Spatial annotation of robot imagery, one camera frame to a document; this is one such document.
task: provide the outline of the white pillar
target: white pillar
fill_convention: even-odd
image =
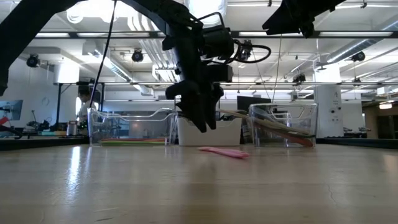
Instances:
[[[77,63],[62,63],[54,66],[55,83],[76,83],[79,81],[80,68]],[[63,85],[65,90],[61,95],[60,122],[76,120],[76,98],[78,96],[78,86],[68,87]]]
[[[316,82],[341,82],[338,64],[315,69]],[[339,85],[315,87],[315,101],[318,103],[317,138],[344,136],[341,88]]]

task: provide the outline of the pink foam piece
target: pink foam piece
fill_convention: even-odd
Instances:
[[[235,149],[219,149],[216,147],[199,147],[198,149],[201,150],[202,152],[213,152],[219,155],[229,156],[238,159],[244,159],[250,156],[246,152]]]

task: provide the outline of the wooden table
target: wooden table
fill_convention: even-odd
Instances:
[[[398,151],[245,150],[0,152],[0,223],[398,223]]]

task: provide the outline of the clear plastic bin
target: clear plastic bin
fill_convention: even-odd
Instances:
[[[105,139],[164,139],[165,144],[174,144],[177,112],[161,108],[149,116],[122,116],[89,108],[88,130],[91,145],[99,144]]]
[[[257,147],[315,147],[317,115],[316,103],[251,105],[253,143]]]

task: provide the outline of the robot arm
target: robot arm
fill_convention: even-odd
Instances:
[[[228,82],[230,77],[217,78],[201,61],[201,56],[230,58],[234,52],[229,30],[222,26],[203,29],[203,24],[182,4],[173,0],[120,0],[147,16],[166,35],[163,50],[173,49],[182,77],[166,91],[168,99],[181,95],[178,106],[201,132],[206,123],[216,128],[215,106],[223,90],[214,82]],[[0,96],[7,88],[8,69],[51,17],[79,0],[22,0],[0,24]]]

